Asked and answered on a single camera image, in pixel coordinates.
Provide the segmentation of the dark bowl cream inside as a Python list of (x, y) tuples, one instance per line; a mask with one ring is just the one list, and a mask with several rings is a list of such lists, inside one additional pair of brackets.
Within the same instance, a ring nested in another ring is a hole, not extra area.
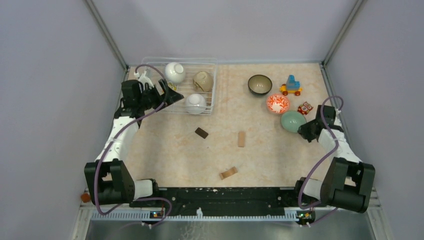
[(247, 81), (249, 91), (256, 96), (264, 96), (273, 88), (271, 79), (262, 74), (256, 74)]

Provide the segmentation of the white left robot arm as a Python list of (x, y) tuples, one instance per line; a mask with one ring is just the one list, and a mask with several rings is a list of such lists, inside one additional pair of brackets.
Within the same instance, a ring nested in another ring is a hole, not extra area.
[(142, 120), (184, 98), (165, 79), (160, 79), (158, 86), (127, 80), (121, 84), (121, 91), (108, 140), (97, 159), (84, 167), (91, 201), (97, 206), (127, 204), (155, 194), (156, 181), (134, 180), (124, 161)]

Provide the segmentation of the mint green bowl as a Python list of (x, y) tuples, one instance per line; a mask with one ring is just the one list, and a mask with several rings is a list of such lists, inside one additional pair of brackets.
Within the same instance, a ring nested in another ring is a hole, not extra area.
[(306, 123), (306, 118), (300, 112), (294, 110), (283, 113), (280, 119), (282, 128), (290, 133), (297, 133), (299, 128)]

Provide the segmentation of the white orange patterned bowl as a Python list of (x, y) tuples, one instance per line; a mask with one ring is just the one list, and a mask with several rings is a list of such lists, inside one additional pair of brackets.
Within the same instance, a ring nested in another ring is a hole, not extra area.
[(288, 97), (282, 94), (272, 94), (266, 99), (266, 107), (273, 114), (283, 114), (290, 109)]

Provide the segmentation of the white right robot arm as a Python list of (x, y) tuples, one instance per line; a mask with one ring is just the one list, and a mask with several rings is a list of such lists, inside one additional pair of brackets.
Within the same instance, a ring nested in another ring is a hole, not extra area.
[(319, 105), (315, 119), (301, 125), (298, 134), (309, 143), (316, 140), (331, 161), (323, 180), (301, 177), (295, 184), (299, 198), (309, 196), (319, 204), (364, 213), (370, 202), (376, 170), (364, 163), (347, 143), (333, 106)]

